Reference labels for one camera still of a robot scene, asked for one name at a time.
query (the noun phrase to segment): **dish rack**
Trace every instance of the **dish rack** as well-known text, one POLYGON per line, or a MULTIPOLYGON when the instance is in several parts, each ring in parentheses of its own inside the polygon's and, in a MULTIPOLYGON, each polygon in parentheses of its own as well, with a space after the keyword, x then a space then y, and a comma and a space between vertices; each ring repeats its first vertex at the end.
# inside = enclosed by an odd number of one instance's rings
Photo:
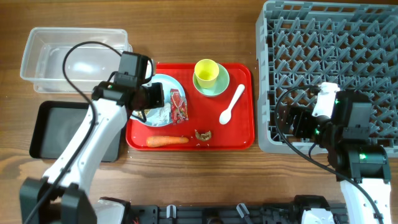
MULTIPOLYGON (((256 22, 260 94, 259 146, 294 153, 281 142, 275 104, 287 89, 321 82, 358 90, 372 101, 370 140, 398 157, 398 7, 299 1, 267 1, 256 22)), ((284 104, 314 107, 307 91, 288 95, 284 104)), ((293 145, 307 153, 310 139, 293 145)), ((316 147, 314 154, 326 152, 316 147)))

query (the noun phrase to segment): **carrot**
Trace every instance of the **carrot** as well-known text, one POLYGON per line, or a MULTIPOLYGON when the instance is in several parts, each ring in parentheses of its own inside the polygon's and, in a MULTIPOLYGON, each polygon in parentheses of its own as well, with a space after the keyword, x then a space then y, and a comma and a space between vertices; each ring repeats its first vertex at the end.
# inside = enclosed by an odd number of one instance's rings
POLYGON ((185 137, 151 136, 147 138, 148 147, 159 147, 169 144, 184 144, 187 142, 189 142, 189 139, 185 137))

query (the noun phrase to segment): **plate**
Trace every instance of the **plate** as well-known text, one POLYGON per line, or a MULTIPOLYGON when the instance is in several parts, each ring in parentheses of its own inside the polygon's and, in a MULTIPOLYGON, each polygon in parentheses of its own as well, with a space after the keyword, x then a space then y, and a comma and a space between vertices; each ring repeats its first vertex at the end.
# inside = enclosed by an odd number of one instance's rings
MULTIPOLYGON (((179 90, 180 95, 182 98, 185 98, 185 92, 184 89, 182 88, 181 84, 173 77, 164 75, 164 74, 156 74, 155 76, 152 77, 152 83, 161 83, 163 84, 163 94, 164 94, 164 103, 171 103, 170 102, 170 90, 171 89, 176 89, 179 90)), ((172 119, 170 118, 169 122, 164 122, 164 123, 159 123, 156 124, 154 120, 154 115, 157 114, 161 108, 155 108, 151 109, 149 113, 147 114, 147 122, 143 123, 142 121, 138 120, 137 118, 131 116, 130 119, 134 119, 139 121, 140 123, 149 126, 149 127, 163 127, 168 124, 173 123, 172 119)))
POLYGON ((214 84, 213 87, 209 89, 202 88, 198 81, 195 73, 193 74, 193 85, 195 88, 202 94, 208 97, 215 97, 220 94, 222 94, 228 87, 229 85, 229 73, 228 71, 224 68, 224 66, 218 64, 218 68, 220 69, 220 72, 217 76, 216 83, 214 84))

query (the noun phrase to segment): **cup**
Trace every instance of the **cup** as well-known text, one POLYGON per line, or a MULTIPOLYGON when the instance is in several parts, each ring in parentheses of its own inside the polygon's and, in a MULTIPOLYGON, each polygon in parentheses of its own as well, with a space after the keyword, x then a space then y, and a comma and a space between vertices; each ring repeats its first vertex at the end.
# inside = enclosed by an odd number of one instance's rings
POLYGON ((217 80, 220 69, 215 61, 210 59, 200 60, 195 65, 195 76, 202 88, 211 88, 217 80))

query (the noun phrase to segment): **red wrapper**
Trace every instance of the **red wrapper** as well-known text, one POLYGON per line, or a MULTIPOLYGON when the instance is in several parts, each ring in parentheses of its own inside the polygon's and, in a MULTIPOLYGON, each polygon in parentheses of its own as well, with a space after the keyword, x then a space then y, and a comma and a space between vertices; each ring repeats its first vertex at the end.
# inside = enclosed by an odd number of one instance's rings
POLYGON ((170 90, 170 102, 172 103, 173 124, 188 121, 187 102, 185 99, 181 98, 180 92, 178 90, 170 90))

